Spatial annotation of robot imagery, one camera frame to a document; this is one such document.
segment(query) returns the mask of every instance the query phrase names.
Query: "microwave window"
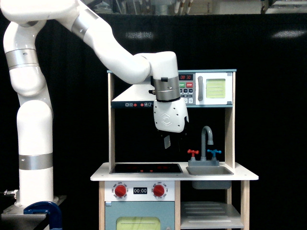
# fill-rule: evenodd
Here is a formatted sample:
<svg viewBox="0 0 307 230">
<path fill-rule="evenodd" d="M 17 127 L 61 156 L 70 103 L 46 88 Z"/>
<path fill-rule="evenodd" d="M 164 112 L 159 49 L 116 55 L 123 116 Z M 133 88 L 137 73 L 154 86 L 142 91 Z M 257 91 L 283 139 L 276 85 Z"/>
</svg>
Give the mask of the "microwave window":
<svg viewBox="0 0 307 230">
<path fill-rule="evenodd" d="M 207 79 L 206 98 L 225 98 L 226 79 Z"/>
</svg>

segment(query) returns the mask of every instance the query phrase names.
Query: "toy sink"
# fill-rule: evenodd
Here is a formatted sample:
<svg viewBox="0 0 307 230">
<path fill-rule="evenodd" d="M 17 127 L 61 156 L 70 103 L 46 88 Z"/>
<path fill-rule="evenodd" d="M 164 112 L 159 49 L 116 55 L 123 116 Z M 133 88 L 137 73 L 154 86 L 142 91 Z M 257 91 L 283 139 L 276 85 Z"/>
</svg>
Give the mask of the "toy sink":
<svg viewBox="0 0 307 230">
<path fill-rule="evenodd" d="M 187 171 L 193 176 L 227 176 L 234 173 L 223 166 L 188 166 Z M 195 189 L 229 189 L 231 181 L 192 181 Z"/>
<path fill-rule="evenodd" d="M 234 174 L 224 166 L 188 166 L 187 171 L 193 176 L 226 176 Z"/>
</svg>

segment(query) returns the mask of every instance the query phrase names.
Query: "red faucet handle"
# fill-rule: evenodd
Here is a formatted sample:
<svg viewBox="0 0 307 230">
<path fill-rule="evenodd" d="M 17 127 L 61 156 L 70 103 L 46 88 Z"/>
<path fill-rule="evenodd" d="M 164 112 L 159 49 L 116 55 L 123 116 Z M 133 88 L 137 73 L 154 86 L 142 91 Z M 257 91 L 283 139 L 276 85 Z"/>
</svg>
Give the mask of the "red faucet handle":
<svg viewBox="0 0 307 230">
<path fill-rule="evenodd" d="M 198 150 L 188 150 L 188 153 L 191 153 L 192 154 L 192 157 L 195 157 L 195 154 L 199 154 L 199 151 Z"/>
</svg>

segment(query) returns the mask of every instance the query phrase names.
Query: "red knob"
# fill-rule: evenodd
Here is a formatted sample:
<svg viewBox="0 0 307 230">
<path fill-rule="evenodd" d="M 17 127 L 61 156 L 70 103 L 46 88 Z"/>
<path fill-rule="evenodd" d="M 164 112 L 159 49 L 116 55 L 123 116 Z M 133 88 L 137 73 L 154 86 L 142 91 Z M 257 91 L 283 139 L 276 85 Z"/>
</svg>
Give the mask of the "red knob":
<svg viewBox="0 0 307 230">
<path fill-rule="evenodd" d="M 188 150 L 188 153 L 191 153 L 192 154 L 192 157 L 195 157 L 195 154 L 199 154 L 199 151 L 194 151 L 194 150 Z"/>
<path fill-rule="evenodd" d="M 123 185 L 119 185 L 115 188 L 115 194 L 119 197 L 122 197 L 126 194 L 126 187 Z"/>
<path fill-rule="evenodd" d="M 163 196 L 164 194 L 163 186 L 160 184 L 156 185 L 153 189 L 153 194 L 155 194 L 156 196 Z"/>
</svg>

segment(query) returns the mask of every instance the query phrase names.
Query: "white countertop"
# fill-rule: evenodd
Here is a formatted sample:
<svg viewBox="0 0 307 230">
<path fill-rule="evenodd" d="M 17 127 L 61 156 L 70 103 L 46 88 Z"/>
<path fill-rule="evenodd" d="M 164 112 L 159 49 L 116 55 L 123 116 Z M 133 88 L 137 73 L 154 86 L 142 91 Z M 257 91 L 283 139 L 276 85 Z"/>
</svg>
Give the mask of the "white countertop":
<svg viewBox="0 0 307 230">
<path fill-rule="evenodd" d="M 103 163 L 99 169 L 91 176 L 91 181 L 148 181 L 148 180 L 164 180 L 164 181 L 254 181 L 259 177 L 244 168 L 242 165 L 236 163 L 236 167 L 232 169 L 225 162 L 220 162 L 220 166 L 224 166 L 233 172 L 233 175 L 215 175 L 215 176 L 195 176 L 190 175 L 186 169 L 187 162 L 163 162 L 179 164 L 182 173 L 123 173 L 110 174 L 109 163 Z"/>
</svg>

